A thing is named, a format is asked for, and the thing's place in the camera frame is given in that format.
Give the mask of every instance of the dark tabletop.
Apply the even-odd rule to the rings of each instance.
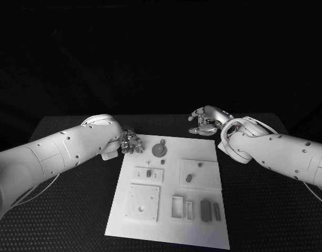
[[[245,115],[278,133],[287,133],[274,114],[234,114],[234,117]],[[216,146],[219,134],[211,137],[189,134],[186,130],[196,122],[188,122],[186,117],[188,114],[113,116],[120,125],[132,124],[139,134],[211,139]],[[86,118],[42,118],[30,141],[74,127]],[[104,236],[122,160],[120,151],[109,161],[96,156],[60,174],[32,201],[8,211],[0,222],[0,251],[212,250]],[[248,164],[237,163],[218,149],[216,161],[229,250],[322,251],[322,203],[301,182],[264,169],[254,160]]]

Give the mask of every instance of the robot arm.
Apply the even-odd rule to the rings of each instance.
[[[122,152],[142,152],[133,130],[123,130],[107,114],[40,140],[0,152],[0,220],[21,194],[100,154],[107,160]]]
[[[264,168],[322,187],[322,144],[283,134],[268,134],[251,118],[234,119],[212,106],[195,110],[188,120],[195,116],[198,128],[189,129],[189,133],[211,135],[221,129],[216,147],[237,162],[245,164],[254,159]]]

